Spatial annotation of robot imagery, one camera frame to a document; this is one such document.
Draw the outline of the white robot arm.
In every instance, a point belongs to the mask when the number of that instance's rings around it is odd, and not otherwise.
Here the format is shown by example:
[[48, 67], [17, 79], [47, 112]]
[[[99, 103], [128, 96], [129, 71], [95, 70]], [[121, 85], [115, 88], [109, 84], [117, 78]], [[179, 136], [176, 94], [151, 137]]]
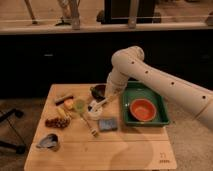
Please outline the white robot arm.
[[191, 113], [213, 132], [213, 91], [155, 69], [144, 62], [144, 51], [131, 46], [116, 51], [106, 81], [105, 96], [121, 93], [134, 78]]

